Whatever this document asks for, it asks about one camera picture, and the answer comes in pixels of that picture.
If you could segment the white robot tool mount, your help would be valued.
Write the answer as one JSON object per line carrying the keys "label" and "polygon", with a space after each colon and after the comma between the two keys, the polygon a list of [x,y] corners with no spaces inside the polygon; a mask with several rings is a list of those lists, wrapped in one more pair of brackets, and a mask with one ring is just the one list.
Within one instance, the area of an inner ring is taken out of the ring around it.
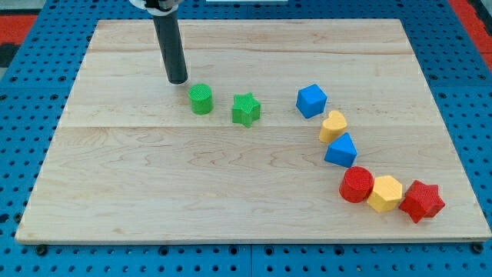
{"label": "white robot tool mount", "polygon": [[184,0],[129,0],[130,3],[153,16],[167,16],[178,10]]}

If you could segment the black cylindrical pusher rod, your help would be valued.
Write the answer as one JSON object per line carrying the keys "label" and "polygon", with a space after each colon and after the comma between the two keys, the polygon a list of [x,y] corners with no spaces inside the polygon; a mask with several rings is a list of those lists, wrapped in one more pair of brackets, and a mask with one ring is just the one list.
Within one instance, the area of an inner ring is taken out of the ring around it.
{"label": "black cylindrical pusher rod", "polygon": [[167,79],[171,84],[179,85],[188,80],[185,55],[181,43],[181,34],[177,13],[166,16],[153,16],[155,31]]}

